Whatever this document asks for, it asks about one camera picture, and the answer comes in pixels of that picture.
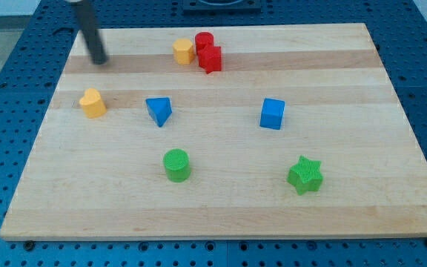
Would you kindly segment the black cylindrical robot arm tip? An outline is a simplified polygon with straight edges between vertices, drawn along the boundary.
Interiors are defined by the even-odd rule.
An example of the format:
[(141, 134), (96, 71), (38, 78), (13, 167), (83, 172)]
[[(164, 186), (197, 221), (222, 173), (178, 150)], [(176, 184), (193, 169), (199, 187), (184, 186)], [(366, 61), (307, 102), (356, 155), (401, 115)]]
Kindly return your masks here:
[(82, 32), (90, 59), (95, 65), (107, 63), (106, 54), (102, 37), (99, 33), (99, 26), (96, 19), (95, 10), (91, 0), (67, 0), (72, 7), (73, 12)]

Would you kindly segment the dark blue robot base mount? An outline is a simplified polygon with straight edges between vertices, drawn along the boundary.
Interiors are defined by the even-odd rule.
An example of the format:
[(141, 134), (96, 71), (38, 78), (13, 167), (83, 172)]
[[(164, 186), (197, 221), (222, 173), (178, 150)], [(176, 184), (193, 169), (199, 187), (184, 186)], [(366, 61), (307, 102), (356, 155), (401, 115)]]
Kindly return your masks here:
[(183, 13), (260, 11), (262, 0), (181, 0)]

